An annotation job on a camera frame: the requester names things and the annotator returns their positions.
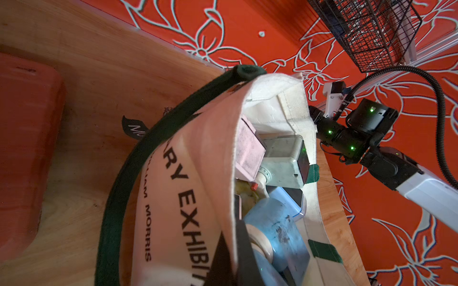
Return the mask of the grey clear pencil sharpener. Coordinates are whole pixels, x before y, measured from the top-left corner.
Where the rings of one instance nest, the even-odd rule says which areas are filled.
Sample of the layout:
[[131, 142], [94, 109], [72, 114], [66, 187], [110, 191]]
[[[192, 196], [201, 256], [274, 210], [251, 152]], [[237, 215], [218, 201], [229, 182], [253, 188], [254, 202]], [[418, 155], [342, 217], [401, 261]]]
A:
[[267, 173], [267, 186], [301, 189], [307, 181], [310, 168], [304, 139], [290, 135], [264, 140], [266, 153], [261, 171]]

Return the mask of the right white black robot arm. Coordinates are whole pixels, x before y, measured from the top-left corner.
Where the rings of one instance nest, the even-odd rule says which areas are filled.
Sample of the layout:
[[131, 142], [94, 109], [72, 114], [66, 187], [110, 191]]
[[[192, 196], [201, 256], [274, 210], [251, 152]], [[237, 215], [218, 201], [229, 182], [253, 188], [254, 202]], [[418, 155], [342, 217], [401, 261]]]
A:
[[409, 156], [380, 142], [398, 118], [398, 111], [364, 99], [341, 125], [315, 106], [309, 107], [317, 138], [336, 150], [346, 165], [360, 163], [393, 191], [458, 229], [458, 192]]

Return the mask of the cream tote bag green handles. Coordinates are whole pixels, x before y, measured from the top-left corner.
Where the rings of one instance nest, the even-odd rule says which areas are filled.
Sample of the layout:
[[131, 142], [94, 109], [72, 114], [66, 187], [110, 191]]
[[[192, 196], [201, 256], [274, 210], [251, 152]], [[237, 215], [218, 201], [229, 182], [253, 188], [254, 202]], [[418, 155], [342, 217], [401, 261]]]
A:
[[242, 114], [262, 141], [304, 139], [310, 168], [299, 189], [305, 214], [296, 226], [311, 258], [301, 286], [353, 285], [323, 225], [316, 126], [302, 80], [249, 65], [236, 66], [193, 93], [134, 147], [107, 199], [95, 285], [120, 284], [124, 216], [139, 182], [132, 285], [265, 286], [236, 194]]

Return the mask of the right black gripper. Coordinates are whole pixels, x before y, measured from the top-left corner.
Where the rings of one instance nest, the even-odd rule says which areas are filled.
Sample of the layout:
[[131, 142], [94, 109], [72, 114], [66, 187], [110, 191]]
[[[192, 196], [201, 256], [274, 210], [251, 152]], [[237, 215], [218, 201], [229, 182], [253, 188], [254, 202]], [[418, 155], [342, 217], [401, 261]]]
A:
[[338, 134], [338, 123], [324, 117], [324, 113], [315, 106], [309, 106], [310, 116], [317, 127], [317, 138], [325, 145], [332, 145]]

